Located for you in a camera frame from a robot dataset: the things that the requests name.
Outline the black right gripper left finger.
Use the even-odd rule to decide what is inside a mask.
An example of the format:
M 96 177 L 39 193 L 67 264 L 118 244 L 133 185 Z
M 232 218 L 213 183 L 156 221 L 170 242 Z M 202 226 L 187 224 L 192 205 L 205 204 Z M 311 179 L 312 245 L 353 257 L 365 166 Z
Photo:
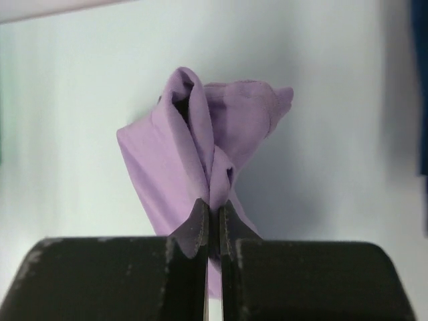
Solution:
M 8 291 L 10 320 L 204 320 L 209 207 L 168 236 L 37 242 Z

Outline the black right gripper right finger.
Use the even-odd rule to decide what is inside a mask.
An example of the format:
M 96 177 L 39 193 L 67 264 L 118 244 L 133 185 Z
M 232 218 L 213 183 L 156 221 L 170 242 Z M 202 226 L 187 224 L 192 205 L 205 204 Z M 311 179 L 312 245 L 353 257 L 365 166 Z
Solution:
M 361 241 L 272 241 L 219 210 L 224 320 L 414 320 L 393 262 Z

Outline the purple t shirt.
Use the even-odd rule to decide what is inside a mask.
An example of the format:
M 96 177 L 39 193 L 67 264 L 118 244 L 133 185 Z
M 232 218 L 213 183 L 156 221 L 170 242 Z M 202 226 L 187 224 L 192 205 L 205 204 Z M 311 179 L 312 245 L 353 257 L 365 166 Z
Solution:
M 255 80 L 203 84 L 189 68 L 176 69 L 157 105 L 116 134 L 154 232 L 172 233 L 197 199 L 212 211 L 231 201 L 246 221 L 235 181 L 293 97 L 290 87 Z

